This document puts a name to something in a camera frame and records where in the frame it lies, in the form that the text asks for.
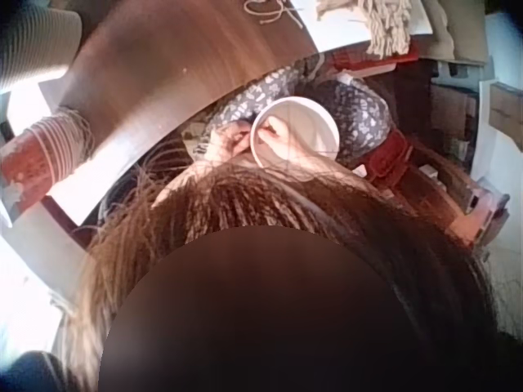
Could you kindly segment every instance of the wooden table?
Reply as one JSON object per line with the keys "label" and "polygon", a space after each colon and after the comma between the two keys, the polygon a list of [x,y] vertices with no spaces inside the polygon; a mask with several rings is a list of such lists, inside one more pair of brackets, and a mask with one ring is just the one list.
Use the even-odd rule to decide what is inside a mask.
{"label": "wooden table", "polygon": [[51,190],[74,223],[192,115],[318,51],[286,15],[269,25],[258,21],[244,12],[243,0],[120,0],[112,8],[66,76],[42,88],[52,109],[79,110],[96,140],[92,159]]}

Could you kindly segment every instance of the person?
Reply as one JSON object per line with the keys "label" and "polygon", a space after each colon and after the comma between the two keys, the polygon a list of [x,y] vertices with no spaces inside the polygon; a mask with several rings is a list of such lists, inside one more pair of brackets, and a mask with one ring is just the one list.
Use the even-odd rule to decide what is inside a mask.
{"label": "person", "polygon": [[[269,118],[259,136],[281,158],[292,156],[311,179],[252,164],[248,124],[236,121],[211,134],[205,159],[167,187],[139,184],[134,198],[106,221],[89,249],[78,310],[66,324],[62,361],[81,387],[96,390],[105,338],[118,310],[164,257],[208,234],[257,225],[318,234],[350,250],[354,256],[347,263],[357,259],[371,266],[408,315],[409,331],[415,331],[409,333],[415,333],[422,356],[431,363],[427,376],[434,380],[429,384],[438,380],[438,388],[446,389],[498,386],[507,361],[499,350],[489,280],[470,251],[431,222],[381,199],[364,179],[310,151],[280,119]],[[184,354],[177,354],[183,361]],[[310,361],[313,368],[324,366],[314,357]],[[340,363],[332,366],[351,374]],[[212,369],[190,371],[204,379]],[[511,382],[507,374],[503,383]],[[276,385],[278,380],[293,384],[290,373],[271,377]],[[337,389],[331,385],[326,390]]]}

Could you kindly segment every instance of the brown hair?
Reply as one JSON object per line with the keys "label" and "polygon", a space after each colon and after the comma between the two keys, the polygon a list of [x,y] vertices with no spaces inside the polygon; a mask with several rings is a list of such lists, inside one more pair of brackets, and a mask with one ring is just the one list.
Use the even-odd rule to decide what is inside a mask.
{"label": "brown hair", "polygon": [[184,244],[245,225],[306,230],[350,249],[390,284],[435,361],[460,374],[490,366],[497,324],[484,271],[432,223],[331,176],[286,182],[222,165],[151,208],[162,188],[138,186],[89,250],[64,354],[86,389],[96,389],[111,322],[140,279]]}

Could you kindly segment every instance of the patterned fabric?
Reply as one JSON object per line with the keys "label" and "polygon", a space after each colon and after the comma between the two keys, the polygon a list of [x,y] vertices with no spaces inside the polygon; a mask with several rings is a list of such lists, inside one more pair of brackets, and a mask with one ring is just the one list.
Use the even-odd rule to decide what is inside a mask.
{"label": "patterned fabric", "polygon": [[305,96],[323,105],[333,116],[340,132],[337,161],[347,165],[378,147],[391,128],[387,103],[363,80],[345,78],[326,80],[315,86],[308,82],[306,71],[314,68],[310,59],[278,69],[249,83],[220,100],[206,126],[194,154],[202,158],[207,151],[211,132],[235,120],[254,118],[270,103],[285,96]]}

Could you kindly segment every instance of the hand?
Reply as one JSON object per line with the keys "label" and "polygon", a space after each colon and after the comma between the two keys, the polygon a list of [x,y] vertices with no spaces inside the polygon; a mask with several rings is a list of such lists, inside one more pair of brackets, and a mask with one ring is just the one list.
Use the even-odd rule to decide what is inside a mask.
{"label": "hand", "polygon": [[293,135],[287,124],[277,117],[270,116],[257,134],[282,159],[302,161],[304,158],[316,156],[316,153],[310,150],[299,136]]}
{"label": "hand", "polygon": [[203,158],[210,162],[224,163],[243,153],[249,146],[251,124],[235,121],[211,133],[207,153]]}

